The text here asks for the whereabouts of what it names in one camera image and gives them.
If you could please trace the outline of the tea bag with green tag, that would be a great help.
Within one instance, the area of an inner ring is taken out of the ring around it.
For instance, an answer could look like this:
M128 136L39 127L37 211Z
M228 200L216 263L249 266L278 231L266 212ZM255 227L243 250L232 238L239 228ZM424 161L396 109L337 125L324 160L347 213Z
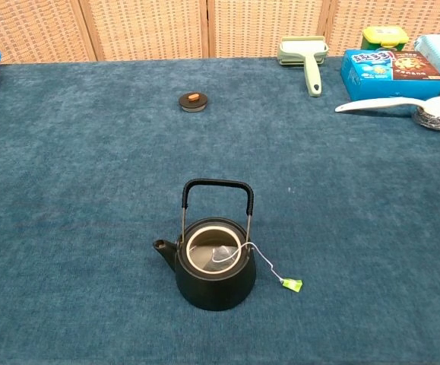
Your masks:
M277 278L277 280L282 284L283 287L292 290L296 293L300 292L303 286L302 280L295 278L285 278L280 276L274 269L273 263L264 255L264 253L253 242L243 243L239 248L236 249L229 248L227 246L219 246L218 248L213 248L211 254L211 261L215 264L229 262L232 259L235 259L237 256L239 256L239 253L242 251L242 249L247 246L251 246L260 255L260 257L269 266L271 273Z

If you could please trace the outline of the black teapot lid orange knob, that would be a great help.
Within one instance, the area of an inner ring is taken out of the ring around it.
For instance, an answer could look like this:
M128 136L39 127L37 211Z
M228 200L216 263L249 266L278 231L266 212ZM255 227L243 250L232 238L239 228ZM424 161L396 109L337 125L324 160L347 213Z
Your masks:
M179 98L179 105L184 111L189 113L202 111L206 107L207 102L207 95L196 91L183 94Z

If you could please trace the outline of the black cast iron teapot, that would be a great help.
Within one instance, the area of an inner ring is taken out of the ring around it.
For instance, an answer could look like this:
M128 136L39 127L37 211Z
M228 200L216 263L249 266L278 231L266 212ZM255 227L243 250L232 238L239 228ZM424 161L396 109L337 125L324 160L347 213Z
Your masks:
M247 194L246 227L224 217L186 223L188 194L194 186L225 186ZM249 184L225 179L191 179L182 191L181 232L173 243L157 240L153 248L174 271L177 287L193 306L210 311L232 309L251 292L256 279L253 249L248 246L254 204Z

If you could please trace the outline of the green lint roller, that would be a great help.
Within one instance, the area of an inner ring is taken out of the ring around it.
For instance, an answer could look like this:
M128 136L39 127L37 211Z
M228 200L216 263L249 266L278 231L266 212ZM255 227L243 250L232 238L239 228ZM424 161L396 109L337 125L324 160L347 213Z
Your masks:
M285 36L277 48L280 65L302 66L310 97L320 97L322 92L319 65L328 54L324 36Z

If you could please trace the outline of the blue table cloth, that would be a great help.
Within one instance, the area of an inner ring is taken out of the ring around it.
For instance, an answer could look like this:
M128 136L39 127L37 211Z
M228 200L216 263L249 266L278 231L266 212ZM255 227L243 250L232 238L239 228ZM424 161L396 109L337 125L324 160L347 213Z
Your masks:
M440 365L440 132L275 59L0 65L0 365ZM207 95L184 111L179 98ZM195 308L154 250L194 178L255 193L257 281Z

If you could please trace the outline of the woven bamboo folding screen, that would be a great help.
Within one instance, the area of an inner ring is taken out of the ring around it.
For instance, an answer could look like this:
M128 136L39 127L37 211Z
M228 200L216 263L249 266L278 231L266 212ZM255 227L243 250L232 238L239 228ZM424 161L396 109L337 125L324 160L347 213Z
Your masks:
M0 0L4 63L274 56L322 36L333 56L368 26L440 33L440 0Z

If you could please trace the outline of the blue cookie box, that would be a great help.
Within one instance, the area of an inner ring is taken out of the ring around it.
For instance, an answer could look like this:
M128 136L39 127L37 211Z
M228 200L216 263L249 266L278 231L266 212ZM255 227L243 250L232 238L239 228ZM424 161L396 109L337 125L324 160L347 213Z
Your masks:
M440 73L417 51L348 49L340 70L350 99L440 94Z

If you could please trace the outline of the yellow lid green container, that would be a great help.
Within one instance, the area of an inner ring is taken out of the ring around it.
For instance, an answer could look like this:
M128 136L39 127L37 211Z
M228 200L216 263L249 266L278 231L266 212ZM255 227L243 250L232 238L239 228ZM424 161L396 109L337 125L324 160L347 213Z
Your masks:
M362 30L360 49L395 49L402 50L409 42L405 30L399 26L369 26Z

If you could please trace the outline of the white handled scrubber brush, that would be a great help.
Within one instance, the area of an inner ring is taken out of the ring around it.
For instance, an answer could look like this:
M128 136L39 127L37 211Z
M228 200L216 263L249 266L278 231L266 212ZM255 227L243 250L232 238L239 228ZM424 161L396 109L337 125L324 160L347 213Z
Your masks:
M410 97L385 97L367 100L357 100L337 106L336 113L345 113L353 110L383 109L393 106L416 106L413 114L414 120L428 129L440 131L440 96L428 100Z

